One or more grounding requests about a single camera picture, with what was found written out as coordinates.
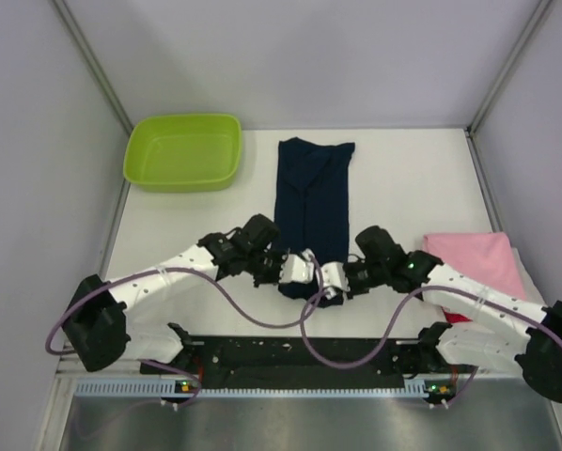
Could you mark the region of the navy blue t shirt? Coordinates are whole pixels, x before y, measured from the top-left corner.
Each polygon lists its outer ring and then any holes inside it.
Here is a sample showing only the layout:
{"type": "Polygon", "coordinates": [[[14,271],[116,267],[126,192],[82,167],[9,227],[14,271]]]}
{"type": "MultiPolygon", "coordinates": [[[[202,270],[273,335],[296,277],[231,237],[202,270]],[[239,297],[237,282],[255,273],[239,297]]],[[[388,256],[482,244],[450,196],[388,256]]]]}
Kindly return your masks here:
{"type": "Polygon", "coordinates": [[[322,146],[298,137],[278,144],[273,249],[314,252],[319,264],[349,255],[349,166],[354,143],[322,146]]]}

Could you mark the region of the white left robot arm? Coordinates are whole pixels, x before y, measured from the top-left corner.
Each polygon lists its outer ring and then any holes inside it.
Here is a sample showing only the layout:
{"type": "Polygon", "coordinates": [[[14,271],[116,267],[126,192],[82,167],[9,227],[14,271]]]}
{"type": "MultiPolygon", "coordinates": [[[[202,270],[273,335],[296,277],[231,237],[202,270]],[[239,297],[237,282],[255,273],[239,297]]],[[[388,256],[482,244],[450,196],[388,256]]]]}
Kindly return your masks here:
{"type": "Polygon", "coordinates": [[[173,314],[183,293],[201,282],[247,272],[258,284],[278,281],[283,258],[269,250],[278,226],[262,214],[224,234],[210,233],[168,260],[104,282],[93,274],[79,284],[62,329],[88,372],[120,359],[152,360],[187,370],[192,348],[173,314]]]}

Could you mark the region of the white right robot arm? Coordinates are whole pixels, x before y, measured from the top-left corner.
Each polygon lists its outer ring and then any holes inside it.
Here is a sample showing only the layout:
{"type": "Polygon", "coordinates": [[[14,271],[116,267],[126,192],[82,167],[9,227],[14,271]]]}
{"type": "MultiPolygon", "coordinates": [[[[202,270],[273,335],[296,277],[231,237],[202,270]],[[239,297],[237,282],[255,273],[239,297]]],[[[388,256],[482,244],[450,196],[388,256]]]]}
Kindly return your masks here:
{"type": "Polygon", "coordinates": [[[418,350],[425,369],[508,373],[562,403],[562,302],[527,298],[506,234],[428,234],[422,249],[407,253],[374,225],[355,241],[363,257],[344,268],[350,296],[388,286],[462,318],[432,326],[438,337],[418,350]]]}

